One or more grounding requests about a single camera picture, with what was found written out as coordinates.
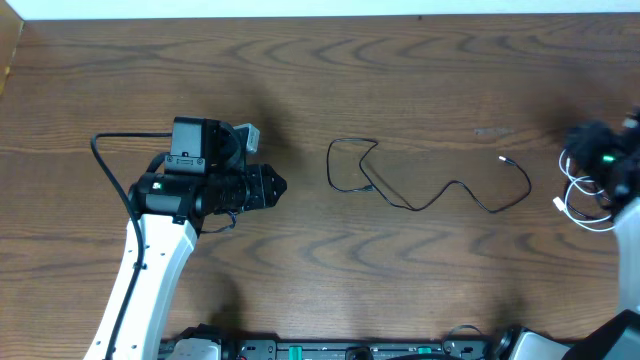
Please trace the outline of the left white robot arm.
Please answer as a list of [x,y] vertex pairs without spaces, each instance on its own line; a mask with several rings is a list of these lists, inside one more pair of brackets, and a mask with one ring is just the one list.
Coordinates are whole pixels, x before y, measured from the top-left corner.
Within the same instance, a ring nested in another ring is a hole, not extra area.
[[247,162],[258,150],[252,124],[177,117],[167,133],[170,148],[156,155],[124,189],[99,154],[95,159],[129,216],[120,268],[88,359],[155,359],[184,266],[204,221],[226,215],[227,230],[239,214],[274,207],[286,181],[268,164]]

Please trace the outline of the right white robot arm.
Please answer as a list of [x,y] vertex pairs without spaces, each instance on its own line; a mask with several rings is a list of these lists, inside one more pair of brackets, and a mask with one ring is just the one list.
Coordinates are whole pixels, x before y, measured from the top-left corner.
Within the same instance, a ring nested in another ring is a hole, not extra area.
[[618,314],[572,346],[566,359],[639,360],[639,129],[601,122],[570,130],[566,149],[611,198],[619,250]]

